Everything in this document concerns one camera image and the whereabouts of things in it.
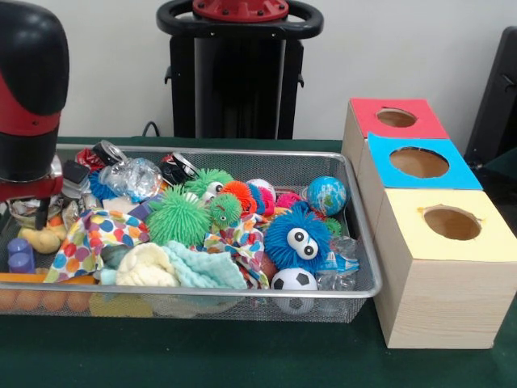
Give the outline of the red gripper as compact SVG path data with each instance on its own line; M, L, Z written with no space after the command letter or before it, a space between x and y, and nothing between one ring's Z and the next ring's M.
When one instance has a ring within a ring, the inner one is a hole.
M52 196L61 192L63 177L46 176L32 182L1 181L0 201L35 198L40 200L36 211L35 228L42 230L48 220L48 208Z

